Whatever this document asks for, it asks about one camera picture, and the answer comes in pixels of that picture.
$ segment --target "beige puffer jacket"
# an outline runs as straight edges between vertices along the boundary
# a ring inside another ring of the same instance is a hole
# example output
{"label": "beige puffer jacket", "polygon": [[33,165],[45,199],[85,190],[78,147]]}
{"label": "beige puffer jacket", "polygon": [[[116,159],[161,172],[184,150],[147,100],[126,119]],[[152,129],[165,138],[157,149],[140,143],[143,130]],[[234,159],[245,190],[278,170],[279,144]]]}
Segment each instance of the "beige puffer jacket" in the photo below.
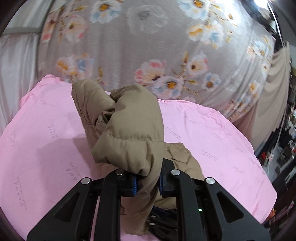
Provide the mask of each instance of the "beige puffer jacket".
{"label": "beige puffer jacket", "polygon": [[72,85],[72,98],[81,117],[91,153],[102,178],[116,168],[145,176],[133,198],[121,198],[121,223],[128,234],[146,233],[153,205],[175,208],[174,198],[163,199],[157,189],[162,159],[203,180],[200,166],[182,143],[164,143],[162,115],[156,97],[135,84],[108,96],[93,81]]}

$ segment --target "pink bedsheet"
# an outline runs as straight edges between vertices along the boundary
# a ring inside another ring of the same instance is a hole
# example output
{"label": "pink bedsheet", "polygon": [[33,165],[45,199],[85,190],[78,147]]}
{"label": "pink bedsheet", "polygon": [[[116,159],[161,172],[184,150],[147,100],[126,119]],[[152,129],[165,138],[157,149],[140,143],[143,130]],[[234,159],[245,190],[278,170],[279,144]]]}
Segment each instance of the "pink bedsheet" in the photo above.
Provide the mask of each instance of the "pink bedsheet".
{"label": "pink bedsheet", "polygon": [[[247,139],[219,112],[187,101],[162,101],[166,142],[182,142],[202,167],[259,222],[276,192]],[[71,98],[71,85],[48,75],[21,100],[0,138],[0,206],[26,239],[34,225],[81,178],[99,170]],[[122,240],[156,240],[122,234]]]}

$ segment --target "metal screw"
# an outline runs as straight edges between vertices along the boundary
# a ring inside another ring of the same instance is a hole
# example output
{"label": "metal screw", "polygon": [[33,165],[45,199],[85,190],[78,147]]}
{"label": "metal screw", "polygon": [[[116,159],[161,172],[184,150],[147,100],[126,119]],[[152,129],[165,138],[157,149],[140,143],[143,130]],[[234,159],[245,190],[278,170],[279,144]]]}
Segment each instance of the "metal screw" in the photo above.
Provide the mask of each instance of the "metal screw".
{"label": "metal screw", "polygon": [[115,171],[115,173],[116,173],[117,175],[122,175],[124,172],[125,172],[125,171],[122,170],[122,169],[117,169],[117,170]]}
{"label": "metal screw", "polygon": [[208,184],[214,184],[215,183],[215,179],[212,178],[212,177],[208,177],[206,180],[205,180]]}
{"label": "metal screw", "polygon": [[174,176],[178,176],[178,175],[180,175],[180,173],[181,172],[178,169],[171,170],[171,174]]}
{"label": "metal screw", "polygon": [[88,177],[85,177],[81,180],[82,184],[89,184],[91,182],[91,180]]}

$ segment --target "jacket sleeve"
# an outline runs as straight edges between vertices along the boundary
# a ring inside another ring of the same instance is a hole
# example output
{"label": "jacket sleeve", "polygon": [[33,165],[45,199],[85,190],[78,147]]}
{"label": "jacket sleeve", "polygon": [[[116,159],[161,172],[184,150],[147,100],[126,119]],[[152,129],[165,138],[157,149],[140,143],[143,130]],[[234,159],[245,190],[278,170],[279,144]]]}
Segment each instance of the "jacket sleeve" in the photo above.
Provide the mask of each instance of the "jacket sleeve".
{"label": "jacket sleeve", "polygon": [[78,81],[72,85],[72,98],[86,132],[90,149],[95,146],[98,136],[96,123],[103,111],[114,109],[115,102],[106,94],[102,87],[92,81]]}
{"label": "jacket sleeve", "polygon": [[156,97],[135,84],[111,92],[114,113],[99,137],[92,155],[95,162],[111,163],[145,176],[133,198],[122,197],[122,227],[143,235],[156,195],[164,152],[164,127]]}

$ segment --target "gray floral fabric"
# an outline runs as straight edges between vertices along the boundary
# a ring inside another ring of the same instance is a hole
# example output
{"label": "gray floral fabric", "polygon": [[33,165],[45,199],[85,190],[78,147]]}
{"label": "gray floral fabric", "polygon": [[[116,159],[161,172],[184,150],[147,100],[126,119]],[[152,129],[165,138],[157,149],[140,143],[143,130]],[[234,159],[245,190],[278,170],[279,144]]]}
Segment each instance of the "gray floral fabric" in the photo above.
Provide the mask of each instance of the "gray floral fabric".
{"label": "gray floral fabric", "polygon": [[237,0],[71,0],[47,17],[39,78],[140,83],[234,122],[259,99],[274,43]]}

